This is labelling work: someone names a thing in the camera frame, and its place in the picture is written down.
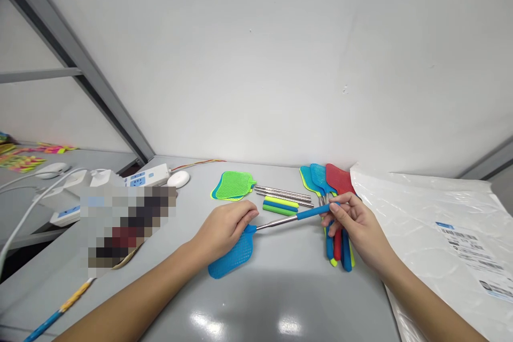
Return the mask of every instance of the metal tube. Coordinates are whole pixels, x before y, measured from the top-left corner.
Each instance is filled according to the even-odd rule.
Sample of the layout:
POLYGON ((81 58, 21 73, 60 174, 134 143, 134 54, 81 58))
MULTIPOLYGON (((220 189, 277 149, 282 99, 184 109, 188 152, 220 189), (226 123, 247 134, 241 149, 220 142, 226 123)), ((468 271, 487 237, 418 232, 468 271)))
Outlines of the metal tube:
POLYGON ((255 191, 256 192, 262 192, 262 193, 267 194, 267 195, 276 196, 276 197, 282 198, 282 199, 285 198, 285 199, 290 199, 290 200, 304 201, 304 202, 308 202, 308 203, 310 203, 312 201, 311 197, 301 198, 301 197, 296 197, 296 196, 292 196, 292 195, 287 195, 287 194, 284 194, 284 193, 281 193, 281 192, 271 192, 271 191, 257 190, 257 189, 255 189, 255 191))
POLYGON ((297 215, 293 215, 293 216, 287 216, 286 218, 283 218, 283 219, 277 219, 275 221, 272 221, 272 222, 269 222, 267 224, 263 224, 261 226, 258 226, 256 228, 256 230, 261 230, 263 228, 268 228, 268 227, 274 227, 274 226, 278 226, 280 224, 283 224, 283 223, 289 223, 289 222, 292 222, 292 221, 295 221, 298 219, 298 216, 297 215))
POLYGON ((274 188, 271 188, 271 187, 263 187, 263 186, 259 186, 259 185, 256 185, 255 188, 257 190, 266 190, 266 191, 269 191, 270 193, 280 192, 280 193, 285 193, 285 194, 289 194, 289 195, 295 195, 295 196, 298 196, 298 197, 301 197, 301 198, 308 198, 308 199, 310 199, 310 195, 307 195, 307 194, 300 194, 300 193, 297 193, 297 192, 279 190, 279 189, 274 189, 274 188))
POLYGON ((276 194, 266 193, 266 192, 263 192, 263 191, 257 191, 257 190, 255 190, 255 191, 256 191, 256 193, 258 195, 270 196, 270 197, 273 197, 273 198, 290 200, 292 202, 295 202, 295 203, 299 204, 300 206, 308 207, 308 208, 314 208, 314 205, 312 203, 309 203, 309 202, 304 202, 302 200, 297 200, 297 199, 290 198, 290 197, 278 196, 276 194))

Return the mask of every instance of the metal shelf frame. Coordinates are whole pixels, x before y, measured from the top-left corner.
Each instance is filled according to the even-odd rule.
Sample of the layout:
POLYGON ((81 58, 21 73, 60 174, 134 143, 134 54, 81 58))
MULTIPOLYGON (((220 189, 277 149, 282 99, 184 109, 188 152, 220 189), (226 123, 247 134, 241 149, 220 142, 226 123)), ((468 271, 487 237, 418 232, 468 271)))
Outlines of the metal shelf frame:
POLYGON ((64 68, 0 73, 0 83, 72 77, 144 165, 155 156, 148 141, 50 0, 10 0, 64 68))

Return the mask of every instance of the barcode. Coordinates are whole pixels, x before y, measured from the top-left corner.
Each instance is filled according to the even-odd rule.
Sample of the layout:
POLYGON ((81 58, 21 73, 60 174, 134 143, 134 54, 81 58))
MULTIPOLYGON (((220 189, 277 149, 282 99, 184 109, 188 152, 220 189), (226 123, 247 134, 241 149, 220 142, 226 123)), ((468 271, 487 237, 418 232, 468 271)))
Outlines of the barcode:
POLYGON ((479 261, 479 263, 481 263, 482 265, 485 265, 485 266, 489 266, 489 267, 492 267, 496 270, 504 270, 501 266, 498 266, 498 265, 494 265, 493 263, 488 263, 488 262, 485 262, 485 261, 479 261))
POLYGON ((493 289, 493 291, 495 292, 498 292, 498 293, 501 293, 501 294, 506 294, 507 296, 510 296, 510 297, 513 297, 513 293, 511 293, 511 291, 508 291, 508 290, 504 290, 500 287, 497 287, 493 284, 490 285, 490 287, 493 289))
POLYGON ((446 234, 451 234, 451 235, 459 236, 460 238, 467 238, 467 239, 477 240, 477 238, 474 235, 462 234, 461 232, 449 231, 449 230, 446 230, 446 229, 442 229, 442 231, 445 232, 446 234))

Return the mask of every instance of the hand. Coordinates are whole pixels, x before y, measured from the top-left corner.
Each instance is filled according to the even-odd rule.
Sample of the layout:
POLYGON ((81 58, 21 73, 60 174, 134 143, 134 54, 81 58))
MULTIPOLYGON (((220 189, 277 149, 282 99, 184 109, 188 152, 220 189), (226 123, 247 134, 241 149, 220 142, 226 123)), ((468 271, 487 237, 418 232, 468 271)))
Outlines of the hand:
POLYGON ((321 214, 322 226, 330 228, 329 236, 344 227, 363 261, 380 275, 386 273, 399 258, 388 243, 374 213, 352 192, 330 199, 330 213, 321 214))
POLYGON ((257 215, 257 207, 249 200, 219 206, 210 213, 191 243, 201 248, 208 265, 235 246, 257 215))

